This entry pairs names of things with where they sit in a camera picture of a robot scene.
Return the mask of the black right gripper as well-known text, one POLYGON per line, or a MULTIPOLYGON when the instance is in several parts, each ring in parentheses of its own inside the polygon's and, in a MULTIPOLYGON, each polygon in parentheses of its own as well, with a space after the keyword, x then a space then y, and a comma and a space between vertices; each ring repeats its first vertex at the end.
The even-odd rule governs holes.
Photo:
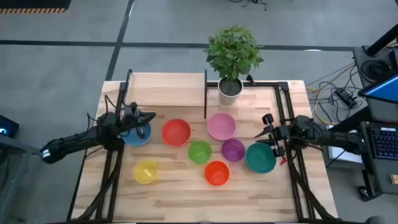
POLYGON ((265 134, 268 135, 268 139, 257 140, 256 142, 267 144, 268 146, 273 146, 273 154, 275 157, 284 157, 285 149, 282 146, 279 146, 279 141, 285 141, 289 136, 289 129, 286 125, 281 125, 278 127, 274 127, 272 122, 274 121, 273 115, 270 113, 265 114, 262 117, 263 123, 266 125, 265 128, 257 134, 254 138, 258 138, 265 134))

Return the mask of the large teal bowl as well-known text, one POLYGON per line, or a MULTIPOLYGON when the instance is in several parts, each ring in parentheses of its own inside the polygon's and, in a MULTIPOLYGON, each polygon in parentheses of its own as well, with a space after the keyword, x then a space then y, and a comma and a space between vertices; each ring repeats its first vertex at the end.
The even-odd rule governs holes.
POLYGON ((266 174, 274 169, 276 158, 270 146, 255 142, 246 150, 245 163, 252 171, 266 174))

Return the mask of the large red bowl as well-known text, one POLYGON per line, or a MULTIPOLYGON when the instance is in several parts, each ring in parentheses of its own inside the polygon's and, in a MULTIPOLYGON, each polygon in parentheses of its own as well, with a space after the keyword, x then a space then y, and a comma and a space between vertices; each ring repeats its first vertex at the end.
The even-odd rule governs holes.
POLYGON ((191 136, 190 125, 183 119, 171 119, 162 128, 164 143, 172 147, 184 146, 191 136))

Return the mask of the small purple bowl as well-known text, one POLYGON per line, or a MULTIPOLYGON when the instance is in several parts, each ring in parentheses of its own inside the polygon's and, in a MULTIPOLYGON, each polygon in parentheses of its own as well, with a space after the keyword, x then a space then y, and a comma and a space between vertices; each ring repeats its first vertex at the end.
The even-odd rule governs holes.
POLYGON ((223 157, 230 162, 237 162, 245 155, 244 144, 238 139, 227 139, 221 145, 223 157))

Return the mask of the large pink bowl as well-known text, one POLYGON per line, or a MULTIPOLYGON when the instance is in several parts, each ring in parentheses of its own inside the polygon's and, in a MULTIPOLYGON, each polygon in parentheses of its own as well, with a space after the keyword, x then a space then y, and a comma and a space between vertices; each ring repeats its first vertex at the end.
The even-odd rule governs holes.
POLYGON ((216 113, 208 119, 207 130, 211 137, 223 141, 234 137, 237 124, 230 114, 216 113))

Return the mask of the small yellow bowl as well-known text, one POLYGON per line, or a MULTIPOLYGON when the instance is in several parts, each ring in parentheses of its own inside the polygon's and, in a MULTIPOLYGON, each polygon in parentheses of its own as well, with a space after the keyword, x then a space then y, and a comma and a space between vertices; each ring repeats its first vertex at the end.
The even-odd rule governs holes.
POLYGON ((133 178, 140 184, 150 184, 157 180, 158 165, 156 161, 142 159, 133 168, 133 178))

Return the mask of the small orange bowl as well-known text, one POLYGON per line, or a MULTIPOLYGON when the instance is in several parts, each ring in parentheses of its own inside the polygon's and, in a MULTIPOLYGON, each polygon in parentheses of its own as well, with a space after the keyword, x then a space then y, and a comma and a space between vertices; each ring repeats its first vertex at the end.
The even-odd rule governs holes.
POLYGON ((230 169, 223 161, 212 161, 205 167, 205 179, 214 186, 227 183, 230 178, 230 169))

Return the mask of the small green bowl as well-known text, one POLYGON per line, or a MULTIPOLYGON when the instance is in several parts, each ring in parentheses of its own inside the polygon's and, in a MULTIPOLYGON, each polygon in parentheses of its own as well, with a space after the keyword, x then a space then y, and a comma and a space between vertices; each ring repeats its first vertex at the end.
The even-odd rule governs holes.
POLYGON ((205 164, 212 155, 211 145, 206 141, 194 141, 188 150, 188 156, 196 164, 205 164))

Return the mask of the white plant pot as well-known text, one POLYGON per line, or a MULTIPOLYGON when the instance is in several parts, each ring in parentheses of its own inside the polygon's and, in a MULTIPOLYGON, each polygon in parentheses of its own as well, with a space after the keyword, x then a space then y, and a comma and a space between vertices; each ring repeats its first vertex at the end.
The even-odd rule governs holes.
POLYGON ((217 84, 218 99, 222 105, 233 105, 243 91, 243 82, 238 79, 224 77, 217 84))

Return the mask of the black keyboard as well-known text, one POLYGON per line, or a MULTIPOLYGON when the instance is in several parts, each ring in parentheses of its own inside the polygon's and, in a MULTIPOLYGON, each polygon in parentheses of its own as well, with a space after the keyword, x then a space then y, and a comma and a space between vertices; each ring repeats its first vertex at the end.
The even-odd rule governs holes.
POLYGON ((398 130, 370 127, 368 131, 374 157, 398 161, 398 130))

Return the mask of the monitor with blue screen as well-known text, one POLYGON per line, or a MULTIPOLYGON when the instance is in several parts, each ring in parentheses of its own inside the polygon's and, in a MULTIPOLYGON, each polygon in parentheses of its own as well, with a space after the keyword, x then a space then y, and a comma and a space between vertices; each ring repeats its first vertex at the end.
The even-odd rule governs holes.
POLYGON ((358 95, 398 105, 398 73, 363 88, 358 95))

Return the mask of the grey metal stand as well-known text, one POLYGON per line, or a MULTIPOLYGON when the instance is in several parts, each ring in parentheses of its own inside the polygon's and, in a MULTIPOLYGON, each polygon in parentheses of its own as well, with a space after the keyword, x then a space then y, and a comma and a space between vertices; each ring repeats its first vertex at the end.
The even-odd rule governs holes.
POLYGON ((40 157, 42 154, 37 148, 0 135, 0 224, 9 217, 17 189, 33 155, 40 157))

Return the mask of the black monitor pole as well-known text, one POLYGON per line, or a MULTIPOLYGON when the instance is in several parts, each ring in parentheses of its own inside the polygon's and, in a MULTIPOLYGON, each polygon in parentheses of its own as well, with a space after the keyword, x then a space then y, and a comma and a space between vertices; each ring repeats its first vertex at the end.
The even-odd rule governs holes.
POLYGON ((364 48, 365 54, 370 57, 373 57, 380 50, 386 47, 388 43, 392 42, 397 37, 398 37, 398 23, 394 27, 392 27, 389 31, 387 31, 377 41, 375 41, 375 43, 373 43, 370 47, 364 48))

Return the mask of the black mat with hazard stripes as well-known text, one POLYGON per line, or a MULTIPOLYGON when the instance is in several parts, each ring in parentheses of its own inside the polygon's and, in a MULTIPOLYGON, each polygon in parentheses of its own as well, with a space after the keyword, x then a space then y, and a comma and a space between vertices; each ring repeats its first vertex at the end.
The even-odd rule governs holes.
POLYGON ((60 14, 72 0, 0 0, 0 14, 60 14))

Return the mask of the black aluminium rig frame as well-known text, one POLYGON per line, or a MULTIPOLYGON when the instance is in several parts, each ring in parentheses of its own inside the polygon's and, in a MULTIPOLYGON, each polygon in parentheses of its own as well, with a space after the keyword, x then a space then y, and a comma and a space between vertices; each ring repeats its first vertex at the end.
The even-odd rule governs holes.
POLYGON ((205 168, 188 158, 188 145, 172 147, 164 143, 162 128, 171 119, 183 119, 190 125, 190 142, 206 141, 212 147, 212 161, 222 160, 221 142, 207 130, 215 113, 228 113, 236 121, 235 137, 246 146, 264 127, 262 116, 270 113, 275 125, 297 115, 310 116, 307 92, 301 81, 256 81, 244 84, 235 104, 223 106, 218 100, 216 82, 206 78, 205 114, 195 109, 145 106, 154 111, 152 136, 141 147, 126 146, 110 154, 103 149, 88 150, 67 220, 78 222, 94 200, 103 181, 105 166, 121 162, 120 175, 104 204, 92 216, 104 223, 237 223, 294 222, 312 215, 303 192, 292 185, 288 164, 279 163, 266 174, 249 170, 244 161, 229 162, 229 181, 216 187, 205 178, 205 168), (158 165, 157 180, 140 184, 133 178, 137 161, 148 159, 158 165))

